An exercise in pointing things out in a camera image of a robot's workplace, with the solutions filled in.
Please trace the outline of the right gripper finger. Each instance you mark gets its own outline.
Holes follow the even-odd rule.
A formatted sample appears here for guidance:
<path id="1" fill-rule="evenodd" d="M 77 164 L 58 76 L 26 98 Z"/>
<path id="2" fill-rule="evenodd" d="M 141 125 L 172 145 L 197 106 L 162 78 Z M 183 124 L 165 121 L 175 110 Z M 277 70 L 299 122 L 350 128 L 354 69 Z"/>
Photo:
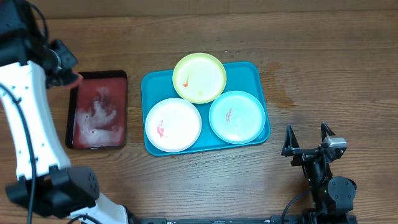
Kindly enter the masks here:
<path id="1" fill-rule="evenodd" d="M 281 155 L 285 157 L 294 156 L 299 153 L 300 146 L 295 137 L 294 131 L 291 125 L 287 126 L 285 142 L 282 147 Z"/>
<path id="2" fill-rule="evenodd" d="M 329 128 L 326 122 L 322 122 L 321 124 L 321 134 L 322 141 L 324 141 L 328 136 L 335 136 L 335 133 Z"/>

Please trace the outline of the yellow-green plastic plate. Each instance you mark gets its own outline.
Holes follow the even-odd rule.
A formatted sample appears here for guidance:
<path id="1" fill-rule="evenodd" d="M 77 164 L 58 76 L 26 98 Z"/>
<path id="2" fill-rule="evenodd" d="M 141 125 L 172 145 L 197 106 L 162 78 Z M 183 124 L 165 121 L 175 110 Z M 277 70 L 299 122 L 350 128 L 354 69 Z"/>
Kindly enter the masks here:
<path id="1" fill-rule="evenodd" d="M 214 56 L 193 53 L 176 64 L 172 83 L 177 94 L 194 104 L 205 104 L 219 97 L 227 82 L 224 65 Z"/>

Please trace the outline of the white plastic plate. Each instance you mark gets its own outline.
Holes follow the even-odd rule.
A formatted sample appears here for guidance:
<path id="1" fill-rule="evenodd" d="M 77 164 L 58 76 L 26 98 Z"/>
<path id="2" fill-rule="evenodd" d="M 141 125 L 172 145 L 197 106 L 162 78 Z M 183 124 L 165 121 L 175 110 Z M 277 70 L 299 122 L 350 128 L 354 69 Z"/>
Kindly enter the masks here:
<path id="1" fill-rule="evenodd" d="M 164 152 L 180 152 L 194 145 L 202 121 L 197 108 L 187 100 L 169 98 L 153 106 L 145 120 L 149 142 Z"/>

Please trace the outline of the red and green sponge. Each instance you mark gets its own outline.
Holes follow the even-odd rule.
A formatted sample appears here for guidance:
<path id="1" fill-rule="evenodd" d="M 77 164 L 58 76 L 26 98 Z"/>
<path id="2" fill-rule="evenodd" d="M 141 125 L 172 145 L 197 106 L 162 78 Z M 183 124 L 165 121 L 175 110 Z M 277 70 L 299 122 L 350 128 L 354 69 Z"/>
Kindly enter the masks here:
<path id="1" fill-rule="evenodd" d="M 67 84 L 64 86 L 66 89 L 73 89 L 76 88 L 80 85 L 80 83 L 83 81 L 83 76 L 79 73 L 74 73 L 75 79 L 71 83 Z"/>

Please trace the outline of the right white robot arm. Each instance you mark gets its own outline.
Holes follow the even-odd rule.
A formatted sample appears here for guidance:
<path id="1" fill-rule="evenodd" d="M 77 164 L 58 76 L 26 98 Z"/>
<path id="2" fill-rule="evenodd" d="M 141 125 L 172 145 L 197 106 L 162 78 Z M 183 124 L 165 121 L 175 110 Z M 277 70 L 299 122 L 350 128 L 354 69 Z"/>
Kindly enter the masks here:
<path id="1" fill-rule="evenodd" d="M 356 183 L 346 177 L 334 177 L 330 163 L 340 159 L 347 150 L 345 138 L 337 136 L 326 123 L 321 124 L 322 142 L 312 149 L 300 148 L 291 125 L 287 126 L 281 155 L 291 157 L 291 166 L 301 167 L 309 189 L 293 198 L 276 223 L 356 223 L 349 212 L 354 209 Z M 313 208 L 301 215 L 287 216 L 288 209 L 299 199 L 312 195 Z"/>

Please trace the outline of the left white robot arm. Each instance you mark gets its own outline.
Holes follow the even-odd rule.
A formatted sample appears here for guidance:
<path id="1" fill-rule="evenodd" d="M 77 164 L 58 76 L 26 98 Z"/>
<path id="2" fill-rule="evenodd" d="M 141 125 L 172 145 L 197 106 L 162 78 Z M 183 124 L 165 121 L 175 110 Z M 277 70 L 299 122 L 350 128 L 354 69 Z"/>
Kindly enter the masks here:
<path id="1" fill-rule="evenodd" d="M 89 167 L 73 167 L 63 150 L 46 91 L 72 86 L 77 59 L 61 40 L 39 29 L 38 8 L 27 1 L 1 2 L 1 101 L 16 150 L 17 182 L 8 199 L 29 215 L 82 223 L 134 223 L 134 215 L 99 190 Z"/>

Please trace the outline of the black red-lined tray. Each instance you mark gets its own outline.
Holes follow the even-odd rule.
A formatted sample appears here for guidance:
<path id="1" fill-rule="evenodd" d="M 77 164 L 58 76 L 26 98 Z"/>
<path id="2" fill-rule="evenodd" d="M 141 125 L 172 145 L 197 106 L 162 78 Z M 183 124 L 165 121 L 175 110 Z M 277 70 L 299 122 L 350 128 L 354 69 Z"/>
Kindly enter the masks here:
<path id="1" fill-rule="evenodd" d="M 82 72 L 70 91 L 65 145 L 69 149 L 122 148 L 127 134 L 127 74 Z"/>

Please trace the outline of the teal plastic tray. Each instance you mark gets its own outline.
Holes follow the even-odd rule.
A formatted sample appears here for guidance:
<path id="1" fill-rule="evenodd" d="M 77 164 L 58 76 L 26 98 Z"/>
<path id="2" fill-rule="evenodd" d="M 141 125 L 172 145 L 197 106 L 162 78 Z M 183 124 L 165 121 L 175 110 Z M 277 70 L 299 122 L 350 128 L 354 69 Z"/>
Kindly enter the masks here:
<path id="1" fill-rule="evenodd" d="M 227 74 L 225 91 L 245 91 L 257 98 L 262 107 L 266 108 L 264 93 L 261 84 L 261 77 L 257 67 L 248 61 L 225 63 L 224 67 Z M 172 83 L 172 70 L 162 70 L 148 73 L 141 82 L 142 95 L 142 117 L 146 119 L 150 109 L 158 102 L 167 98 L 178 98 Z M 209 123 L 210 103 L 196 105 L 202 118 L 202 129 L 198 140 L 193 146 L 181 151 L 181 154 L 199 153 L 219 149 L 229 149 L 234 147 L 250 146 L 266 142 L 271 135 L 271 125 L 269 118 L 266 117 L 264 129 L 253 141 L 245 144 L 230 144 L 221 140 L 212 131 Z"/>

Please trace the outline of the light blue plastic plate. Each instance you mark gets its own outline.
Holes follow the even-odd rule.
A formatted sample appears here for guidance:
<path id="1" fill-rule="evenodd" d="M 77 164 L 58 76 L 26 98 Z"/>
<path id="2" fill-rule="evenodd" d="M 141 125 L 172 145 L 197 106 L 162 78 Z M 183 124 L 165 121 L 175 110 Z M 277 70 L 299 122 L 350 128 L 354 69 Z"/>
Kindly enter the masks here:
<path id="1" fill-rule="evenodd" d="M 213 132 L 231 144 L 255 140 L 264 129 L 266 113 L 260 101 L 245 91 L 228 91 L 212 102 L 209 122 Z"/>

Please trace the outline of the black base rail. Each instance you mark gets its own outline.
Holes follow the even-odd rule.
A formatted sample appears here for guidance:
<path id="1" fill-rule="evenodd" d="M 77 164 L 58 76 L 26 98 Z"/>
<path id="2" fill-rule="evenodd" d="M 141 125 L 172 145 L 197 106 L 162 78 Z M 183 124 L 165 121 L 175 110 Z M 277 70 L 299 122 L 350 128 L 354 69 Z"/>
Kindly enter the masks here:
<path id="1" fill-rule="evenodd" d="M 305 224 L 310 221 L 305 220 L 300 215 L 287 215 L 282 221 L 281 215 L 273 215 L 269 218 L 214 218 L 214 219 L 179 219 L 168 220 L 166 218 L 128 218 L 128 223 L 132 224 Z"/>

